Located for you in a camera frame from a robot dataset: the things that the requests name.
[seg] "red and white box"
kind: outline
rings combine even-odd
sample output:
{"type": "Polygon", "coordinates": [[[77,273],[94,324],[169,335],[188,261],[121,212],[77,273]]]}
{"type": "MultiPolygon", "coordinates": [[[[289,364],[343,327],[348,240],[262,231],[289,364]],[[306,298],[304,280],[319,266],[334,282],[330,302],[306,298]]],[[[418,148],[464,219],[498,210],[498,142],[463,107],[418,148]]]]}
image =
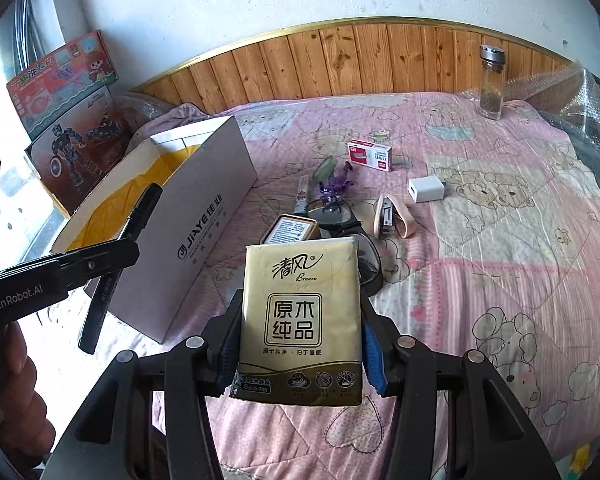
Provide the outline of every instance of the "red and white box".
{"type": "Polygon", "coordinates": [[[366,140],[347,142],[349,160],[380,171],[391,171],[391,147],[366,140]]]}

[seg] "black marker pen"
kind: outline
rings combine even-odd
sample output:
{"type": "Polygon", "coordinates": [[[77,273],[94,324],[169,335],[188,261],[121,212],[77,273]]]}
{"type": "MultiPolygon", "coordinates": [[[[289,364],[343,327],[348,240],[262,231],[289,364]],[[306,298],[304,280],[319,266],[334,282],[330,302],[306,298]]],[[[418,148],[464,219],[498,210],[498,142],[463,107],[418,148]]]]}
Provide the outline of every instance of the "black marker pen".
{"type": "MultiPolygon", "coordinates": [[[[118,239],[131,238],[134,241],[138,239],[140,231],[145,228],[161,194],[162,188],[157,184],[149,184],[145,188],[129,213],[118,239]]],[[[114,290],[116,290],[120,274],[122,274],[122,270],[101,276],[96,291],[93,293],[87,317],[84,319],[84,325],[78,338],[78,347],[87,354],[94,354],[96,351],[104,317],[109,309],[109,303],[114,290]]]]}

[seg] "bed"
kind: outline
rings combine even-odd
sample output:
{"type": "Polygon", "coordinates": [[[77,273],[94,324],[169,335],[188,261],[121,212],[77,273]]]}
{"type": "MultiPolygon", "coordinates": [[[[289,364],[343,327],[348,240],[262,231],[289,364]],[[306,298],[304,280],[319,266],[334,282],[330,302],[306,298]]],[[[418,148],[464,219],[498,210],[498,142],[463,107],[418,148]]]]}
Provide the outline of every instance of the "bed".
{"type": "MultiPolygon", "coordinates": [[[[378,241],[386,283],[374,307],[434,350],[482,350],[552,456],[568,455],[600,434],[600,189],[567,134],[529,104],[507,103],[493,122],[476,113],[475,102],[452,95],[477,83],[474,53],[485,40],[506,47],[510,78],[558,70],[565,60],[458,24],[331,25],[230,46],[142,87],[174,105],[236,116],[258,171],[232,219],[247,227],[227,228],[163,346],[108,316],[95,358],[80,354],[75,335],[86,297],[79,291],[49,309],[41,326],[26,320],[45,338],[30,349],[36,363],[54,356],[40,374],[49,416],[62,430],[119,350],[157,352],[199,333],[242,286],[244,247],[292,211],[298,178],[326,156],[345,160],[347,140],[372,139],[392,146],[394,170],[357,166],[347,192],[353,211],[371,232],[378,195],[391,192],[419,224],[408,240],[378,241]],[[445,198],[415,205],[407,180],[426,174],[446,181],[445,198]]],[[[227,396],[207,406],[227,478],[371,479],[381,468],[393,401],[365,383],[362,404],[350,408],[227,396]]],[[[164,429],[162,407],[156,395],[155,424],[164,429]]],[[[446,410],[440,393],[439,475],[446,410]]]]}

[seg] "window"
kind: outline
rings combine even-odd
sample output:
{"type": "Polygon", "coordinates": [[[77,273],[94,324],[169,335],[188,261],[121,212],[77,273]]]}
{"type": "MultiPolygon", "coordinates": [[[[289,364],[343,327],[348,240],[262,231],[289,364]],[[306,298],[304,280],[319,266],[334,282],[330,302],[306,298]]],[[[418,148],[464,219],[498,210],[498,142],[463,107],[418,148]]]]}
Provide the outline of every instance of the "window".
{"type": "Polygon", "coordinates": [[[0,56],[0,270],[45,254],[64,225],[24,158],[29,137],[7,93],[0,56]]]}

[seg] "pink stapler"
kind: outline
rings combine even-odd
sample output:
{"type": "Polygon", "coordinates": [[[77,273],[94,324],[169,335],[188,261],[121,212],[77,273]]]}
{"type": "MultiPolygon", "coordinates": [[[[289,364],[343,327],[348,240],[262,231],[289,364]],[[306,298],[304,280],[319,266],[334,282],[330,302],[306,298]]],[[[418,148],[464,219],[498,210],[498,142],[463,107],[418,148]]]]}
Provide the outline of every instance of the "pink stapler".
{"type": "Polygon", "coordinates": [[[374,236],[381,237],[382,232],[395,227],[396,232],[406,238],[414,234],[417,222],[409,213],[407,206],[393,195],[380,195],[374,218],[374,236]]]}

